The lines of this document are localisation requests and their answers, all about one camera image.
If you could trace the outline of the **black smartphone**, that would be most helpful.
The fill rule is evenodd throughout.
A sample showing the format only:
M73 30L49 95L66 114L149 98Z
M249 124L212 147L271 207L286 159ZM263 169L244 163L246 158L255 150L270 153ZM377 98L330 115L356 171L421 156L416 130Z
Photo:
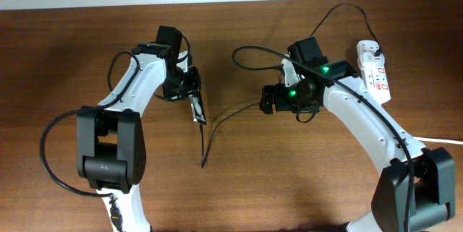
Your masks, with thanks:
M194 93L190 96L191 100L191 108L192 108L192 115L193 121L199 124L207 124L206 117L205 117L205 109L203 106L203 101L201 98L200 93Z

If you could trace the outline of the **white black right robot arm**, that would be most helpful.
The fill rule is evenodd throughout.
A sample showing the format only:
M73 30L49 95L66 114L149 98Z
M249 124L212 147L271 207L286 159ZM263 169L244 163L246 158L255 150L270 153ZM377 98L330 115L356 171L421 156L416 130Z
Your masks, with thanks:
M383 109L390 98L384 55L374 40L357 44L357 67L329 62L317 40L290 45L284 82L263 88L260 109L335 115L369 155L380 178L370 211L341 231L423 231L455 216L455 164L442 147L428 149Z

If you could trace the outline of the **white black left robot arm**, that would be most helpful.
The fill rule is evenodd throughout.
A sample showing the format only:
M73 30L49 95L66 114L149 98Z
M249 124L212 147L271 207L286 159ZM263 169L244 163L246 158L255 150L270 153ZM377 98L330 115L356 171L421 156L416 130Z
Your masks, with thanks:
M77 115L77 172L103 198L114 231L151 231L140 195L146 150L142 115L158 88L169 102L190 100L194 122L206 124L199 71L186 38L160 26L156 39L128 54L130 66L97 109Z

